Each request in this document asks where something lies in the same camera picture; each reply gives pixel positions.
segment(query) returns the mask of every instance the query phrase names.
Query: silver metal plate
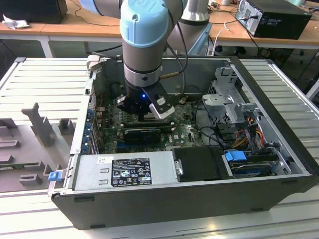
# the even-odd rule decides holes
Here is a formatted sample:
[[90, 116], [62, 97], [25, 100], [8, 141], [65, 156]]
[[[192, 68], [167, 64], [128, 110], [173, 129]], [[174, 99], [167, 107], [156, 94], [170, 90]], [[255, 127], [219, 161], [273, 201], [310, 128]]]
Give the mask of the silver metal plate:
[[[132, 186], [130, 189], [152, 187], [152, 185], [167, 185], [178, 183], [173, 155], [166, 152], [143, 152], [143, 153], [117, 153], [82, 155], [80, 157], [75, 190], [114, 189], [111, 186], [112, 161], [115, 159], [149, 158], [152, 184], [145, 186]], [[127, 187], [119, 187], [117, 190], [127, 190]]]
[[16, 125], [30, 124], [21, 109], [32, 102], [50, 123], [61, 118], [76, 122], [88, 79], [86, 58], [27, 58], [0, 87], [0, 116]]

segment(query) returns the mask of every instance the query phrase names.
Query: power supply label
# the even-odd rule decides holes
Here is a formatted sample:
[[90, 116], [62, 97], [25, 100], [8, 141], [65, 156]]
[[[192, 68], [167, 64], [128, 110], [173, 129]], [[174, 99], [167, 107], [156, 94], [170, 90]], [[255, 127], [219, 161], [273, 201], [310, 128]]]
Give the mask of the power supply label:
[[150, 158], [115, 159], [112, 161], [113, 187], [152, 184]]

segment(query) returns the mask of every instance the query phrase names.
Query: slotted metal surface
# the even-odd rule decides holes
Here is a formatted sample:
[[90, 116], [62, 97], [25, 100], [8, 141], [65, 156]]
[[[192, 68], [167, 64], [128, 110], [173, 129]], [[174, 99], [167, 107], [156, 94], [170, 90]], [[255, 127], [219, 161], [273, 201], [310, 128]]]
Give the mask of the slotted metal surface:
[[0, 204], [5, 205], [0, 208], [2, 239], [317, 239], [319, 235], [319, 186], [290, 195], [268, 212], [87, 231], [75, 229], [45, 192], [0, 194]]
[[0, 116], [30, 124], [21, 109], [38, 103], [40, 116], [50, 123], [61, 118], [76, 122], [88, 78], [86, 58], [27, 58], [0, 82]]
[[[314, 159], [319, 162], [319, 111], [277, 68], [265, 60], [242, 60], [244, 66], [286, 120]], [[248, 90], [243, 91], [250, 102]]]

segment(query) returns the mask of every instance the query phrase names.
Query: metal case frame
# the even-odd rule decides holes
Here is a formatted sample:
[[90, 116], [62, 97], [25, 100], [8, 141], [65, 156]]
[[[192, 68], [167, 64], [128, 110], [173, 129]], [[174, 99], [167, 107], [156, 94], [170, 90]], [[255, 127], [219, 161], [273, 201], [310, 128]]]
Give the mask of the metal case frame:
[[[305, 192], [319, 182], [319, 165], [240, 60], [236, 57], [200, 59], [226, 60], [229, 63], [264, 115], [270, 119], [279, 138], [287, 143], [285, 145], [289, 146], [292, 157], [302, 163], [303, 173], [149, 188], [74, 191], [81, 155], [71, 150], [73, 155], [64, 188], [54, 192], [51, 198], [75, 228], [86, 230], [267, 211], [288, 195]], [[86, 115], [87, 106], [83, 105], [81, 110]], [[78, 134], [82, 137], [81, 125], [78, 122], [74, 138]]]

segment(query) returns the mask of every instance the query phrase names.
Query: power cord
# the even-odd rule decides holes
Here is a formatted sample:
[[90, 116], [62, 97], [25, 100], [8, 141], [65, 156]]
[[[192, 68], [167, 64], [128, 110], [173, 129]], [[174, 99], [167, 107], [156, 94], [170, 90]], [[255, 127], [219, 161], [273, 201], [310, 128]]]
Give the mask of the power cord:
[[80, 11], [80, 10], [82, 9], [82, 7], [79, 6], [75, 1], [73, 1], [73, 0], [71, 0], [71, 1], [72, 1], [75, 5], [77, 5], [78, 8], [79, 8], [79, 9], [75, 10], [74, 15], [75, 15], [78, 19], [82, 20], [83, 22], [85, 22], [85, 23], [87, 23], [87, 24], [95, 25], [95, 26], [119, 26], [119, 25], [106, 25], [106, 24], [105, 24], [105, 25], [102, 25], [102, 24], [98, 24], [98, 23], [88, 22], [88, 21], [85, 20], [82, 16], [79, 16], [79, 15], [78, 15], [78, 11]]
[[297, 82], [299, 82], [301, 76], [305, 73], [305, 71], [308, 69], [309, 65], [314, 61], [316, 58], [317, 54], [319, 53], [319, 50], [315, 53], [315, 55], [311, 58], [310, 62], [307, 64], [307, 66], [303, 69], [303, 71], [300, 73], [299, 77], [297, 78]]
[[[177, 62], [178, 62], [178, 64], [179, 64], [179, 66], [180, 66], [180, 68], [181, 68], [181, 70], [182, 70], [182, 69], [183, 69], [183, 66], [182, 66], [182, 64], [181, 64], [181, 62], [180, 62], [178, 56], [177, 56], [176, 53], [174, 52], [173, 48], [169, 45], [169, 43], [167, 42], [166, 44], [167, 44], [167, 47], [169, 48], [169, 50], [171, 51], [171, 53], [173, 54], [173, 56], [176, 58], [176, 60], [177, 60]], [[180, 92], [180, 96], [183, 96], [183, 95], [184, 95], [184, 93], [185, 93], [185, 86], [186, 86], [186, 77], [185, 77], [185, 73], [184, 73], [184, 72], [182, 72], [182, 76], [183, 76], [183, 88], [182, 88], [182, 90], [181, 90], [181, 92]]]
[[201, 93], [202, 95], [205, 95], [205, 94], [206, 94], [206, 93], [202, 92], [202, 91], [199, 89], [199, 87], [196, 86], [196, 85], [188, 85], [188, 86], [186, 86], [186, 88], [191, 88], [191, 87], [197, 89], [198, 92]]
[[15, 58], [17, 58], [17, 56], [13, 53], [13, 51], [11, 51], [11, 49], [6, 45], [5, 40], [4, 40], [4, 41], [3, 41], [3, 40], [0, 40], [0, 42], [1, 42], [1, 45], [5, 46], [5, 48], [6, 48]]
[[211, 42], [211, 44], [212, 44], [213, 47], [214, 47], [214, 42], [213, 42], [213, 39], [211, 38], [210, 35], [208, 35], [208, 39], [207, 39], [207, 51], [206, 51], [206, 56], [208, 55], [209, 41]]
[[178, 30], [179, 30], [179, 33], [180, 33], [180, 37], [181, 37], [181, 40], [182, 40], [183, 45], [184, 45], [184, 50], [185, 50], [185, 64], [184, 64], [184, 67], [183, 67], [180, 71], [177, 71], [177, 72], [173, 72], [173, 73], [169, 73], [169, 74], [160, 76], [160, 78], [159, 78], [160, 80], [163, 80], [163, 79], [166, 79], [166, 78], [170, 78], [170, 77], [173, 77], [173, 76], [178, 76], [179, 74], [181, 74], [182, 72], [185, 71], [185, 69], [186, 69], [186, 67], [187, 67], [187, 64], [188, 64], [188, 53], [187, 53], [187, 47], [186, 47], [184, 35], [183, 35], [182, 30], [181, 30], [181, 28], [180, 28], [179, 22], [177, 22], [176, 25], [177, 25], [177, 27], [178, 27]]
[[92, 51], [91, 52], [92, 55], [96, 55], [96, 56], [102, 56], [102, 57], [106, 57], [106, 58], [109, 58], [109, 59], [112, 59], [112, 60], [115, 60], [115, 61], [120, 61], [122, 60], [122, 55], [119, 55], [119, 56], [107, 56], [107, 55], [104, 55], [104, 54], [101, 54], [99, 52], [94, 52]]
[[[258, 19], [258, 16], [252, 16], [252, 17], [250, 17], [250, 18]], [[247, 29], [248, 19], [247, 19], [247, 21], [245, 22], [245, 29], [246, 29], [247, 34], [249, 35], [250, 39], [251, 39], [251, 40], [253, 41], [253, 43], [256, 45], [256, 47], [257, 47], [257, 57], [259, 57], [259, 56], [260, 56], [260, 54], [259, 54], [259, 46], [258, 46], [257, 43], [255, 42], [255, 40], [252, 38], [250, 32], [249, 32], [248, 29]]]
[[203, 135], [203, 136], [206, 136], [207, 138], [209, 138], [210, 140], [213, 140], [215, 141], [216, 143], [218, 143], [223, 149], [227, 149], [227, 148], [230, 148], [232, 149], [232, 147], [230, 147], [229, 145], [227, 145], [221, 138], [219, 137], [216, 137], [216, 138], [213, 138], [212, 136], [209, 136], [208, 134], [204, 133], [202, 130], [204, 128], [210, 128], [210, 129], [213, 129], [212, 126], [204, 126], [202, 128], [198, 128], [198, 125], [197, 125], [197, 122], [196, 122], [196, 116], [197, 116], [197, 111], [198, 111], [198, 108], [199, 108], [199, 105], [200, 104], [203, 104], [204, 105], [204, 109], [205, 111], [207, 112], [207, 114], [209, 115], [209, 117], [211, 117], [210, 113], [208, 112], [206, 106], [205, 106], [205, 103], [203, 102], [203, 100], [200, 100], [197, 107], [196, 107], [196, 110], [194, 112], [194, 116], [193, 116], [193, 121], [194, 121], [194, 125], [195, 125], [195, 128]]
[[118, 46], [113, 46], [113, 47], [110, 47], [110, 48], [102, 49], [102, 50], [93, 51], [93, 52], [95, 52], [95, 53], [100, 53], [100, 52], [105, 52], [105, 51], [111, 51], [111, 50], [120, 48], [121, 46], [122, 46], [122, 44], [121, 44], [121, 45], [118, 45]]
[[212, 52], [212, 56], [214, 56], [215, 55], [215, 50], [216, 50], [216, 43], [217, 43], [217, 39], [218, 39], [218, 37], [219, 37], [219, 34], [222, 32], [222, 31], [224, 31], [224, 30], [228, 30], [228, 31], [230, 31], [230, 29], [226, 26], [226, 24], [228, 24], [228, 23], [233, 23], [233, 22], [237, 22], [237, 21], [241, 21], [241, 20], [244, 20], [244, 21], [246, 21], [246, 24], [247, 24], [247, 21], [249, 20], [249, 19], [252, 19], [252, 18], [255, 18], [256, 19], [256, 17], [258, 18], [258, 16], [251, 16], [251, 17], [249, 17], [249, 18], [241, 18], [241, 19], [237, 19], [237, 20], [234, 20], [234, 21], [225, 21], [225, 22], [211, 22], [211, 23], [213, 23], [213, 24], [224, 24], [224, 28], [223, 29], [221, 29], [218, 33], [217, 33], [217, 36], [216, 36], [216, 38], [215, 38], [215, 42], [214, 42], [214, 49], [213, 49], [213, 52]]
[[1, 48], [0, 48], [0, 51], [1, 51], [2, 54], [4, 55], [4, 61], [3, 61], [3, 63], [4, 63], [5, 70], [7, 70], [7, 69], [8, 69], [8, 67], [7, 67], [7, 65], [6, 65], [7, 56], [6, 56], [5, 52], [4, 52]]
[[230, 11], [226, 11], [226, 10], [223, 10], [223, 9], [220, 9], [220, 7], [219, 7], [219, 4], [218, 3], [213, 3], [213, 5], [212, 6], [208, 6], [209, 7], [209, 9], [210, 9], [210, 11], [211, 11], [211, 13], [212, 12], [214, 12], [214, 11], [219, 11], [219, 12], [228, 12], [228, 13], [230, 13], [230, 14], [232, 14], [232, 13], [236, 13], [237, 12], [237, 7], [234, 7], [234, 8], [232, 8]]

